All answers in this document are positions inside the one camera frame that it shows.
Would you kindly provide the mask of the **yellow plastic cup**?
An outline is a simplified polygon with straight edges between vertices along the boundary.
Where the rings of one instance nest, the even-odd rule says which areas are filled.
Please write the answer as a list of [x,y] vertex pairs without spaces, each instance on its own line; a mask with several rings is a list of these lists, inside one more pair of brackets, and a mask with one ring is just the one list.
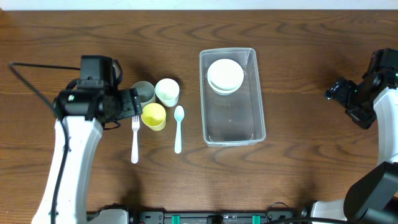
[[166,110],[158,103],[149,103],[142,109],[142,122],[153,131],[161,131],[166,125]]

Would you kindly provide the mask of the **grey plastic cup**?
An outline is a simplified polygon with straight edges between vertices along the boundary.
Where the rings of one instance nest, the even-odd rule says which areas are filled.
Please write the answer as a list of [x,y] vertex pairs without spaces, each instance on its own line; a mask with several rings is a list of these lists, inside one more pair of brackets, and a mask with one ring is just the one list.
[[132,88],[137,90],[141,102],[141,108],[144,108],[150,103],[155,103],[155,87],[147,81],[139,81],[135,83]]

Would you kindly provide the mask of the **white plastic cup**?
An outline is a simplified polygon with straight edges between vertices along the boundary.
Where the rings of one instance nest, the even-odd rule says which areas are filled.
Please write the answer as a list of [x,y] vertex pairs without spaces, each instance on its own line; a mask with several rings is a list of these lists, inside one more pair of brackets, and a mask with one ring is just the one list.
[[156,84],[155,94],[164,106],[173,107],[178,103],[180,87],[175,80],[165,78]]

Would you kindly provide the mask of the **white plastic bowl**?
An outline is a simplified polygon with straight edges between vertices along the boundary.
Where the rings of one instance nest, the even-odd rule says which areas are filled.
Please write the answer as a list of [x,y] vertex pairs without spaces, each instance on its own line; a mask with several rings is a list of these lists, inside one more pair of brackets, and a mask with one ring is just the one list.
[[219,95],[230,95],[243,84],[244,70],[231,59],[213,62],[207,71],[207,81],[211,89]]

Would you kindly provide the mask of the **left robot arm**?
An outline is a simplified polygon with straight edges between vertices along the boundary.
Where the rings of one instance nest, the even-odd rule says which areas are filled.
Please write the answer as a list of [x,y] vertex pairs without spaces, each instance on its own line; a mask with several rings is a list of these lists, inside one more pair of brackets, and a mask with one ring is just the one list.
[[128,223],[123,208],[100,212],[92,220],[86,211],[91,168],[104,130],[101,115],[114,111],[112,122],[142,113],[136,89],[63,90],[53,107],[55,148],[44,196],[32,223]]

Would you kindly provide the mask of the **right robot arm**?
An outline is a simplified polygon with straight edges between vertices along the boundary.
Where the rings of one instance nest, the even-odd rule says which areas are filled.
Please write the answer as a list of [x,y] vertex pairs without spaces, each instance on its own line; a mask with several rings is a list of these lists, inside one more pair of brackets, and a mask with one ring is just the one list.
[[377,166],[344,199],[316,201],[302,211],[306,223],[397,223],[397,51],[373,52],[362,82],[340,78],[325,92],[362,129],[378,128]]

